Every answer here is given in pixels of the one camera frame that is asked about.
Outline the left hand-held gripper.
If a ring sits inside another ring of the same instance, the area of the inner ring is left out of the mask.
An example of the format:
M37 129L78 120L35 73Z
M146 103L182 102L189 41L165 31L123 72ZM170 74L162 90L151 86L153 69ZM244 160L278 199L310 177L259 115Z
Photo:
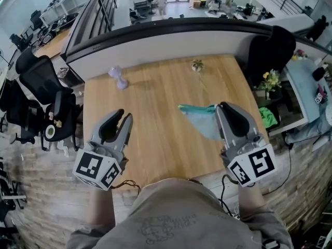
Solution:
M109 190L125 170L128 159L123 150L128 145L133 116L123 117L124 109L114 110L101 118L93 127L91 139L79 149L73 167L73 175L83 183Z

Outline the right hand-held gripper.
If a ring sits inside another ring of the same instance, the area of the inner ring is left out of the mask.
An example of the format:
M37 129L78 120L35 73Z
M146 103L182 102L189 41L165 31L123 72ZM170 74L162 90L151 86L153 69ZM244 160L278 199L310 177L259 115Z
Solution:
M238 105L221 102L215 115L226 146L221 158L240 186L249 187L277 171L272 145L254 138L260 134L251 114Z

